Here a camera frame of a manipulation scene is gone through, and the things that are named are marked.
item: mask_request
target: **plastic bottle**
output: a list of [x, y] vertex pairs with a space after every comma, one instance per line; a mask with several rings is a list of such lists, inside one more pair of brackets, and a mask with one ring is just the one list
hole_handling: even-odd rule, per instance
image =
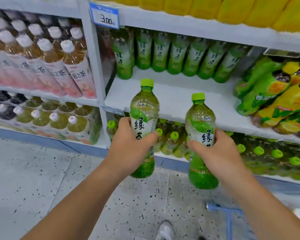
[[76, 51], [71, 40], [62, 41], [61, 47], [65, 52], [63, 63], [80, 88], [83, 96], [88, 99], [97, 98], [92, 72], [86, 55]]
[[167, 32], [153, 32], [153, 59], [152, 69], [155, 72], [163, 72], [167, 67], [168, 51], [170, 47], [170, 37]]
[[137, 57], [136, 66], [141, 70], [151, 67], [152, 33], [148, 29], [137, 29], [136, 31]]
[[244, 56], [248, 49], [248, 45], [235, 45], [226, 53], [221, 64], [218, 66], [216, 73], [212, 76], [217, 83], [225, 83], [229, 80], [232, 71]]
[[214, 41], [211, 44], [208, 53], [198, 71], [198, 76], [201, 79], [207, 80], [212, 77], [219, 61], [227, 51], [227, 46], [228, 43], [223, 41]]
[[244, 23], [249, 26], [270, 27], [281, 15], [289, 0], [256, 0]]
[[41, 39], [37, 44], [43, 51], [43, 55], [41, 57], [43, 64], [48, 71], [51, 72], [52, 76], [58, 84], [60, 84], [61, 88], [73, 98], [82, 97], [82, 93], [63, 64], [64, 54], [54, 50], [52, 44], [47, 39]]
[[[159, 101], [153, 94], [153, 80], [142, 79], [141, 91], [132, 99], [130, 105], [131, 129], [140, 140], [154, 132], [158, 120]], [[147, 152], [144, 162], [131, 174], [134, 178], [145, 178], [150, 176], [155, 169], [153, 147]]]
[[197, 74], [199, 64], [209, 46], [209, 40], [204, 38], [195, 38], [189, 48], [188, 55], [182, 69], [182, 73], [186, 76], [194, 76]]
[[[204, 104], [203, 92], [192, 94], [192, 107], [185, 116], [185, 129], [189, 140], [196, 140], [207, 147], [214, 143], [216, 117], [212, 110]], [[195, 152], [191, 152], [189, 179], [199, 189], [214, 189], [219, 185], [218, 179], [205, 166], [203, 160]]]
[[186, 55], [190, 39], [186, 35], [173, 34], [170, 58], [168, 62], [168, 72], [172, 75], [179, 74], [182, 70], [183, 60]]
[[256, 0], [223, 0], [217, 20], [226, 24], [241, 24], [251, 12]]

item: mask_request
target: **white bottle cap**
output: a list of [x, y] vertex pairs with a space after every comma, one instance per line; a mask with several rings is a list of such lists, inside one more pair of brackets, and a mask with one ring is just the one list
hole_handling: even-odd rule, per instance
[[48, 32], [53, 39], [60, 39], [62, 36], [61, 30], [59, 27], [50, 27], [48, 28]]
[[71, 40], [64, 40], [61, 42], [61, 47], [64, 52], [71, 53], [75, 50], [75, 46], [73, 45]]
[[33, 44], [33, 41], [30, 39], [30, 37], [26, 34], [19, 35], [16, 40], [22, 47], [29, 47]]
[[70, 116], [69, 119], [68, 119], [69, 123], [70, 124], [75, 124], [77, 122], [77, 117], [75, 116]]
[[72, 28], [70, 29], [70, 33], [72, 35], [72, 37], [76, 40], [81, 39], [82, 38], [82, 31], [80, 28]]
[[3, 30], [0, 32], [0, 40], [4, 43], [10, 43], [15, 41], [16, 38], [8, 30]]
[[50, 42], [50, 40], [48, 39], [40, 39], [38, 42], [37, 42], [37, 45], [39, 46], [40, 50], [46, 52], [46, 51], [50, 51], [52, 50], [53, 46]]

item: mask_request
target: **bottle cap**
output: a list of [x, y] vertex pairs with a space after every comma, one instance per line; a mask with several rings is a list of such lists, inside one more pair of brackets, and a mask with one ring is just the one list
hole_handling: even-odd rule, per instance
[[71, 40], [64, 40], [61, 42], [61, 48], [66, 53], [71, 53], [75, 50], [75, 46], [73, 45]]
[[153, 88], [154, 87], [153, 80], [152, 79], [148, 79], [148, 78], [141, 79], [140, 87], [143, 87], [143, 86], [152, 87]]
[[46, 52], [52, 50], [53, 46], [48, 39], [40, 39], [37, 42], [37, 45], [39, 46], [40, 50]]
[[72, 35], [72, 38], [78, 40], [78, 39], [81, 39], [82, 38], [82, 31], [80, 28], [72, 28], [70, 29], [70, 33]]
[[178, 139], [178, 138], [179, 138], [179, 133], [178, 133], [178, 132], [175, 132], [175, 131], [172, 132], [170, 138], [171, 138], [172, 140]]
[[282, 70], [288, 74], [295, 74], [300, 69], [300, 65], [298, 62], [289, 61]]
[[77, 117], [75, 116], [70, 116], [69, 119], [68, 119], [69, 123], [70, 124], [75, 124], [77, 122]]
[[206, 99], [206, 96], [205, 96], [204, 92], [193, 93], [191, 96], [192, 101], [205, 100], [205, 99]]
[[156, 129], [156, 132], [159, 134], [159, 136], [162, 136], [162, 133], [163, 133], [162, 129], [158, 128], [158, 129]]

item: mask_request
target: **fruit tea bottle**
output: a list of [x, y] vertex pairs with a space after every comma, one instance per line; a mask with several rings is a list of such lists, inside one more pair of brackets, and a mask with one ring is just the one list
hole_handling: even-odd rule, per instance
[[[216, 117], [212, 110], [204, 104], [203, 92], [192, 94], [192, 107], [185, 116], [185, 129], [188, 139], [199, 141], [207, 147], [213, 146]], [[199, 189], [214, 189], [219, 185], [218, 179], [205, 166], [203, 160], [195, 152], [191, 152], [190, 182]]]
[[199, 64], [204, 53], [209, 47], [209, 40], [204, 38], [195, 38], [188, 49], [188, 55], [182, 69], [182, 73], [186, 76], [194, 76], [197, 74]]
[[[137, 140], [154, 132], [159, 112], [159, 101], [152, 92], [153, 80], [144, 78], [141, 80], [140, 86], [141, 91], [132, 99], [130, 105], [131, 129]], [[141, 166], [131, 176], [134, 178], [149, 177], [154, 169], [155, 158], [153, 147], [151, 147]]]
[[65, 52], [63, 63], [83, 96], [88, 99], [95, 99], [97, 97], [96, 88], [86, 55], [76, 51], [71, 40], [62, 41], [61, 47]]
[[183, 60], [186, 55], [187, 47], [190, 44], [190, 39], [186, 35], [172, 34], [172, 45], [167, 71], [176, 75], [182, 70]]

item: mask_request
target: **price label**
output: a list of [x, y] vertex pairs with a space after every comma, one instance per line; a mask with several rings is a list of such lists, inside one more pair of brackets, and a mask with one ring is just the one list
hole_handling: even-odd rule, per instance
[[90, 2], [92, 20], [95, 24], [119, 29], [119, 9]]

